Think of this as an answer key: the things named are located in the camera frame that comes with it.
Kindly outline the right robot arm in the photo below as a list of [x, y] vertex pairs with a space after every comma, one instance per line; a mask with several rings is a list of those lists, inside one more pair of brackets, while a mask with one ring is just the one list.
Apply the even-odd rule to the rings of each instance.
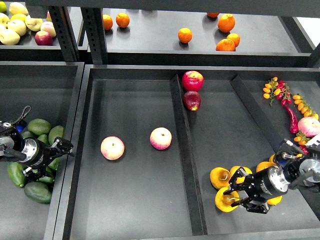
[[288, 139], [283, 141], [289, 152], [278, 151], [274, 166], [249, 174], [239, 167], [229, 185], [220, 189], [216, 201], [224, 205], [222, 211], [230, 212], [242, 206], [248, 212], [267, 214], [271, 199], [285, 195], [288, 190], [320, 191], [320, 143], [309, 142], [306, 152]]

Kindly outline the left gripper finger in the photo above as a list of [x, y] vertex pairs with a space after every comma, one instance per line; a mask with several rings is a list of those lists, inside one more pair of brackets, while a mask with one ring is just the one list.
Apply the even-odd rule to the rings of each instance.
[[22, 170], [22, 175], [29, 181], [37, 182], [40, 178], [45, 177], [47, 174], [47, 168], [42, 166], [37, 169], [33, 169], [31, 167], [27, 167]]
[[64, 155], [74, 157], [73, 148], [74, 145], [69, 140], [57, 136], [49, 148], [49, 159], [54, 160]]

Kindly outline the yellow pear under arm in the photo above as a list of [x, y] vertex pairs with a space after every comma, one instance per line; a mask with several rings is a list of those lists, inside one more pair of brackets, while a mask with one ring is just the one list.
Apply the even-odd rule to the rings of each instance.
[[277, 166], [276, 163], [269, 162], [269, 161], [262, 161], [256, 166], [255, 172], [257, 173], [269, 167], [276, 167], [276, 166]]

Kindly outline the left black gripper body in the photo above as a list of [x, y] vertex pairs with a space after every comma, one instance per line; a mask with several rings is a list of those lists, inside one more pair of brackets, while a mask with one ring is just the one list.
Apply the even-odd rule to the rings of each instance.
[[17, 162], [32, 169], [47, 167], [56, 158], [57, 149], [51, 147], [38, 139], [24, 139], [24, 146], [21, 151], [25, 157]]

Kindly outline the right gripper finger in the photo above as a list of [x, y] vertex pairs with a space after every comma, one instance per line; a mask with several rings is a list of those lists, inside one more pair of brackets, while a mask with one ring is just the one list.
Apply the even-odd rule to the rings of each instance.
[[230, 206], [242, 206], [247, 212], [259, 214], [267, 214], [270, 210], [270, 207], [267, 204], [267, 199], [258, 195], [255, 195], [254, 197], [241, 198], [233, 202]]
[[253, 196], [253, 177], [253, 173], [248, 173], [242, 166], [238, 167], [231, 176], [228, 191], [224, 195], [231, 192], [244, 192], [248, 196]]

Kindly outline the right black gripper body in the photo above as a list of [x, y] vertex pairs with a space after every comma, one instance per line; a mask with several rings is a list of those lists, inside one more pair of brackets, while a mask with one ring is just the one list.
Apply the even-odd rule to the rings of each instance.
[[286, 180], [283, 170], [271, 166], [248, 176], [249, 186], [246, 194], [265, 200], [273, 199], [288, 192], [290, 182]]

